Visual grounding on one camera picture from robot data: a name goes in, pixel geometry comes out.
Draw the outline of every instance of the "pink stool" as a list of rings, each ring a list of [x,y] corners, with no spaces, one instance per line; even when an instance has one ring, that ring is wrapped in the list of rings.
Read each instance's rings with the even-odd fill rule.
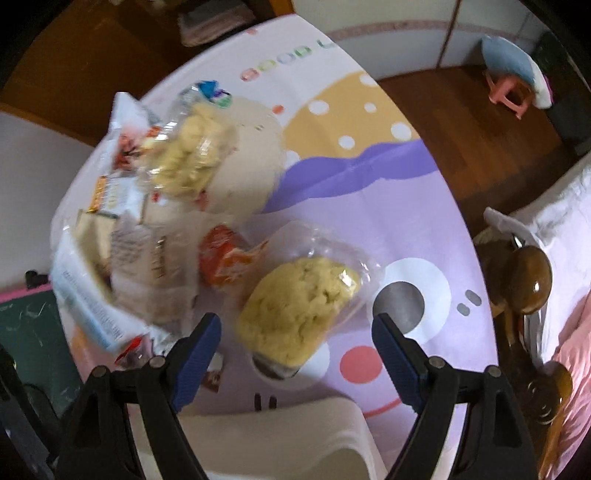
[[[488,71],[485,72],[486,82],[491,89],[491,94],[488,96],[492,103],[504,103],[507,107],[515,112],[515,116],[521,120],[525,111],[534,101],[534,92],[530,86],[515,75],[503,75],[496,83],[492,81],[491,75]],[[509,92],[515,92],[521,99],[521,105],[516,105],[507,99]]]

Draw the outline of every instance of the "orange snack package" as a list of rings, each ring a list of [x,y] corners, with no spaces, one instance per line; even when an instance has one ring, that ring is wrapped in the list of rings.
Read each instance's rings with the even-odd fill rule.
[[[267,242],[245,250],[244,239],[226,225],[212,228],[199,246],[199,270],[205,282],[223,287],[242,278]]]

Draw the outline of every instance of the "wooden floor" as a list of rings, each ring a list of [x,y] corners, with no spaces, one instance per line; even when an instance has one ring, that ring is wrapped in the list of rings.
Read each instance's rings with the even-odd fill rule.
[[[517,120],[493,105],[480,67],[412,73],[380,85],[431,151],[472,235],[485,227],[485,207],[517,210],[576,162],[543,111],[532,107]]]

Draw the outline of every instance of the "round table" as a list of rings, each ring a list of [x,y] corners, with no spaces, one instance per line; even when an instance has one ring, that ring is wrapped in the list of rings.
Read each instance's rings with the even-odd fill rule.
[[[242,32],[179,68],[142,102],[164,116],[189,84],[216,79],[221,88],[272,110],[283,128],[286,172],[263,213],[245,226],[257,242],[292,219],[333,229],[385,267],[375,299],[331,335],[293,377],[274,380],[225,329],[218,393],[200,389],[200,414],[281,408],[331,396],[363,411],[389,468],[415,420],[402,405],[373,347],[374,312],[387,311],[427,355],[483,371],[497,363],[488,298],[470,236],[432,156],[402,112],[336,44],[296,15]],[[64,197],[52,245],[65,218],[90,202],[101,142]],[[220,295],[203,293],[198,314],[219,312]],[[69,339],[76,328],[64,323]],[[83,345],[88,365],[103,354]],[[457,439],[462,419],[452,425]]]

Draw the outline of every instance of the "bread in plastic bag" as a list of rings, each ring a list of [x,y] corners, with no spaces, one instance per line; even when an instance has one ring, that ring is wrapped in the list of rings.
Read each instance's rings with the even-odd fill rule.
[[[273,234],[233,292],[236,333],[279,376],[311,357],[379,287],[363,251],[301,222]]]
[[[194,201],[237,142],[232,121],[193,87],[179,96],[142,156],[139,177],[170,198]]]
[[[197,294],[197,243],[194,229],[182,217],[147,226],[123,215],[111,243],[117,306],[155,324],[191,314]]]

